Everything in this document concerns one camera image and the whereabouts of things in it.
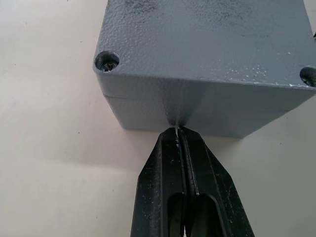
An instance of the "white surface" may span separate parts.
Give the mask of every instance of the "white surface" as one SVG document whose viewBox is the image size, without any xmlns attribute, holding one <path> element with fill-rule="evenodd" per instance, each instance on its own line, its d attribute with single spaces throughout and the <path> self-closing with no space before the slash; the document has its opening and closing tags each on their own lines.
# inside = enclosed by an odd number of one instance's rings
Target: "white surface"
<svg viewBox="0 0 316 237">
<path fill-rule="evenodd" d="M 1 237 L 130 234 L 158 133 L 123 130 L 102 96 L 92 60 L 105 7 L 0 1 Z M 256 237 L 315 236 L 315 121 L 314 97 L 242 140 L 205 137 Z"/>
</svg>

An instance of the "gray metal box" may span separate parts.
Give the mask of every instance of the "gray metal box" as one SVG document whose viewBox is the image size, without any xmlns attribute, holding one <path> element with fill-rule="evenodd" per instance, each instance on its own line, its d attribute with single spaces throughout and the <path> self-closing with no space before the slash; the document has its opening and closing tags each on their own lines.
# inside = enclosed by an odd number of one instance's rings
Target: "gray metal box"
<svg viewBox="0 0 316 237">
<path fill-rule="evenodd" d="M 315 64 L 303 0 L 109 0 L 93 68 L 126 129 L 244 137 L 315 94 Z"/>
</svg>

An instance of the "textured gray paint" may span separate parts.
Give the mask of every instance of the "textured gray paint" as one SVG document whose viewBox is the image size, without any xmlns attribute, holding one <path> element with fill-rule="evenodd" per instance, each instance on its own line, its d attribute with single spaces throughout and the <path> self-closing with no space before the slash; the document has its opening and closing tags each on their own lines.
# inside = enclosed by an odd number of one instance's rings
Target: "textured gray paint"
<svg viewBox="0 0 316 237">
<path fill-rule="evenodd" d="M 300 70 L 316 65 L 302 0 L 109 0 L 94 65 L 121 125 L 243 137 L 315 93 Z"/>
</svg>

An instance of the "screw hole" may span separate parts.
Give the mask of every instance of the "screw hole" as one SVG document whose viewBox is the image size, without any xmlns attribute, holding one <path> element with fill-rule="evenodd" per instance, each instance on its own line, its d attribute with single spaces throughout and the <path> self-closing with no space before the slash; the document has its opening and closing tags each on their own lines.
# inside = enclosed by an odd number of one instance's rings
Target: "screw hole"
<svg viewBox="0 0 316 237">
<path fill-rule="evenodd" d="M 103 51 L 98 54 L 94 64 L 97 69 L 103 72 L 109 72 L 118 66 L 119 56 L 111 51 Z"/>
<path fill-rule="evenodd" d="M 316 87 L 316 68 L 304 67 L 300 71 L 300 77 L 306 85 Z"/>
</svg>

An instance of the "white background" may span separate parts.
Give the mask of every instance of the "white background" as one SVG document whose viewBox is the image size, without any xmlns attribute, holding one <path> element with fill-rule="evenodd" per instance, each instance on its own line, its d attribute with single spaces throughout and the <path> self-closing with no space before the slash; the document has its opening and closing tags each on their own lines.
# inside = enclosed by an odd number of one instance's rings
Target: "white background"
<svg viewBox="0 0 316 237">
<path fill-rule="evenodd" d="M 106 4 L 0 0 L 1 237 L 130 235 L 158 133 L 123 130 L 102 96 L 92 61 Z M 315 236 L 315 97 L 244 139 L 204 139 L 256 237 Z"/>
</svg>

